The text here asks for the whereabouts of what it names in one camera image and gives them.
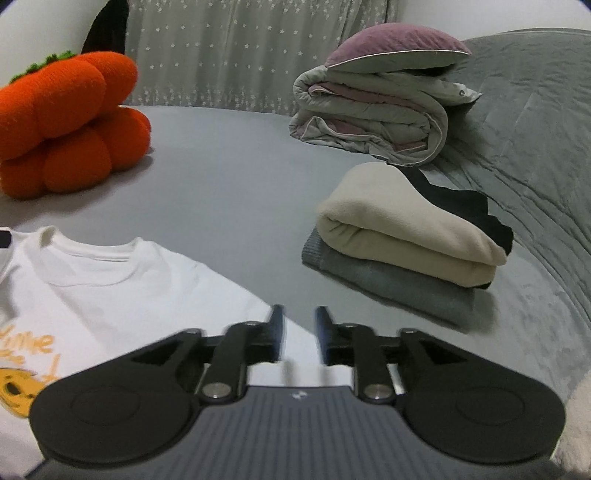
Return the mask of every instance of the gray gripper base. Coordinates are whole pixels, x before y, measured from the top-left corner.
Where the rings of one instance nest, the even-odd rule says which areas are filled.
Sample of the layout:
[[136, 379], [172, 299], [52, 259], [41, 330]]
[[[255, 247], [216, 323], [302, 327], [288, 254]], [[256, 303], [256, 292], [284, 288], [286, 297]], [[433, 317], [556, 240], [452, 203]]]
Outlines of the gray gripper base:
[[556, 480], [549, 459], [471, 465], [424, 443], [387, 406], [349, 387], [249, 387], [208, 407], [174, 447], [144, 463], [90, 471], [49, 462], [34, 480]]

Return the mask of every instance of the knitted pumpkin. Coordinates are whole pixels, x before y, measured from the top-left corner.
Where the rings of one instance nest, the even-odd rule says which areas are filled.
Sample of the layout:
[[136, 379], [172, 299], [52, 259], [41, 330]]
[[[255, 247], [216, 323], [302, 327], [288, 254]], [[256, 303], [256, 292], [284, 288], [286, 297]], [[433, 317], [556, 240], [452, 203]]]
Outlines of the knitted pumpkin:
[[114, 52], [66, 53], [32, 65], [0, 89], [0, 189], [13, 198], [68, 193], [133, 167], [150, 122], [119, 106], [137, 81]]

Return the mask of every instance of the purple pillow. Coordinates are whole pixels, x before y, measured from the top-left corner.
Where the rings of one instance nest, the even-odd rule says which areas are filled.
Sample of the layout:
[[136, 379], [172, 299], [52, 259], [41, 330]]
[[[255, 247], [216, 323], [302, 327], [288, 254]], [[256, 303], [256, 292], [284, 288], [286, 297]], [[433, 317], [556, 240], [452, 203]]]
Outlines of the purple pillow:
[[385, 73], [446, 67], [469, 55], [461, 41], [442, 31], [386, 23], [345, 40], [324, 65], [339, 72]]

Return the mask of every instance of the white wall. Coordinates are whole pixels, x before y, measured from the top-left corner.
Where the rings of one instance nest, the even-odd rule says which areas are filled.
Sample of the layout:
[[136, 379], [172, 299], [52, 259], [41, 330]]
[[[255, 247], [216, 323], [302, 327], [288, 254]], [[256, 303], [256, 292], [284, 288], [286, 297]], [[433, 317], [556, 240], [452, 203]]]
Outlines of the white wall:
[[399, 0], [398, 21], [437, 28], [460, 40], [520, 28], [591, 30], [579, 0]]
[[0, 15], [0, 86], [52, 53], [80, 53], [107, 0], [14, 0]]

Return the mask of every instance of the star-patterned curtain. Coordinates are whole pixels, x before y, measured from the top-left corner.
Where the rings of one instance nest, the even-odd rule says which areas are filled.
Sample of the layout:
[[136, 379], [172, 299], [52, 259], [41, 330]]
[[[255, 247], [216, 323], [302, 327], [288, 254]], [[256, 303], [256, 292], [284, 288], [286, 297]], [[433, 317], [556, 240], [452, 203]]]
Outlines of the star-patterned curtain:
[[393, 21], [398, 0], [130, 0], [132, 105], [293, 115], [296, 77], [346, 38]]

